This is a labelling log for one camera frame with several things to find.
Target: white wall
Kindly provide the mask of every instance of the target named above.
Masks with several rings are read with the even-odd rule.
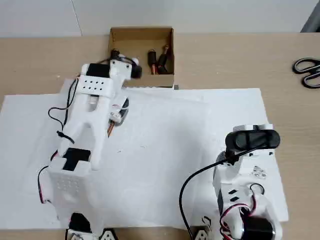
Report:
[[[318,0],[0,0],[0,37],[107,34],[112,26],[177,33],[300,32]]]

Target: scissors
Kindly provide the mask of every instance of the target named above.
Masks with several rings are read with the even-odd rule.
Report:
[[[301,63],[311,63],[312,66],[308,66],[305,68],[299,68],[299,64]],[[312,57],[305,57],[297,60],[292,65],[292,71],[295,74],[306,74],[309,73],[309,75],[302,78],[301,83],[303,86],[305,86],[308,89],[319,89],[320,83],[318,84],[311,84],[308,81],[311,79],[315,79],[317,77],[320,77],[320,59],[312,58]]]

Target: open cardboard box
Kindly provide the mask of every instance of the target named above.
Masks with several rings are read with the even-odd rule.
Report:
[[[165,67],[170,74],[152,75],[148,65],[148,51],[154,49],[157,59],[169,45]],[[142,77],[125,82],[126,87],[166,87],[174,85],[174,30],[172,27],[112,27],[108,51],[118,49],[128,58],[137,58]]]

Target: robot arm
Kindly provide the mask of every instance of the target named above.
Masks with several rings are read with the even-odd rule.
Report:
[[[213,186],[220,211],[220,233],[226,240],[280,240],[282,227],[268,191],[265,163],[274,158],[280,137],[271,124],[243,125],[225,139],[226,151],[217,161],[257,149],[214,169]]]
[[[99,169],[101,152],[105,141],[108,140],[106,128],[109,118],[116,123],[122,121],[119,109],[112,111],[112,105],[118,104],[115,100],[124,81],[136,77],[137,67],[139,66],[135,62],[128,63],[121,58],[112,59],[109,64],[91,63],[82,66],[75,89],[72,112],[63,129],[62,136],[67,137],[61,139],[58,156],[64,156],[80,136],[84,126],[89,125],[94,137],[94,147],[89,162],[93,170]]]
[[[68,228],[77,213],[89,222],[91,231],[100,236],[104,230],[104,199],[95,189],[90,176],[99,170],[106,141],[109,120],[120,124],[128,110],[126,96],[120,90],[126,80],[139,78],[142,69],[138,61],[116,56],[109,64],[85,64],[75,87],[72,111],[63,132],[57,155],[50,162],[51,196],[47,199],[55,207],[63,228]],[[94,137],[90,150],[72,147],[85,126]]]

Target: table surface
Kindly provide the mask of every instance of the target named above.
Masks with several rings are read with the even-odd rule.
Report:
[[[289,222],[285,240],[315,239],[320,223],[320,89],[307,89],[293,61],[320,58],[320,33],[176,34],[181,89],[260,88],[281,135],[276,150]],[[108,36],[0,39],[0,101],[7,94],[57,93],[83,63],[106,57]],[[188,239],[170,227],[116,229],[120,240]],[[2,230],[0,240],[62,240],[62,230]]]

